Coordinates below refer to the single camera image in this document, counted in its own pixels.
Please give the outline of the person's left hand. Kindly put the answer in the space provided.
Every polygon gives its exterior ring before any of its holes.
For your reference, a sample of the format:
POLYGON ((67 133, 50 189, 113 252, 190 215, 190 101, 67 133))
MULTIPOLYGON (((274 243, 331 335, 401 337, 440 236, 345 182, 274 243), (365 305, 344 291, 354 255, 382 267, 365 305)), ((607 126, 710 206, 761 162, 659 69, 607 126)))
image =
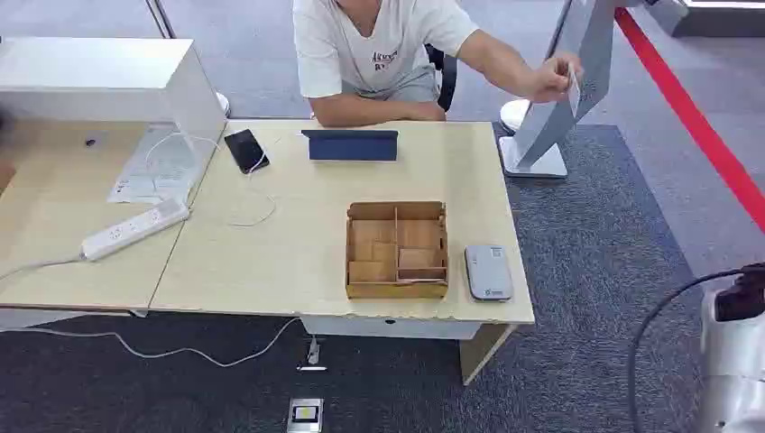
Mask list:
POLYGON ((565 97, 574 81, 583 72, 578 56, 562 52, 551 56, 531 74, 526 98, 533 103, 548 103, 565 97))

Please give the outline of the person's right hand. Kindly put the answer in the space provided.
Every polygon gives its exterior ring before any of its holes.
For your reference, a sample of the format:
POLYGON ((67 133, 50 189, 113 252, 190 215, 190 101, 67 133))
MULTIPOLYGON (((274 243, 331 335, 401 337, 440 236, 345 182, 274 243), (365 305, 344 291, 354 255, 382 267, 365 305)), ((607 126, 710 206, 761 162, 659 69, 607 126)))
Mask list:
POLYGON ((407 117, 413 121, 444 122, 447 120, 445 110, 436 102, 412 103, 407 117))

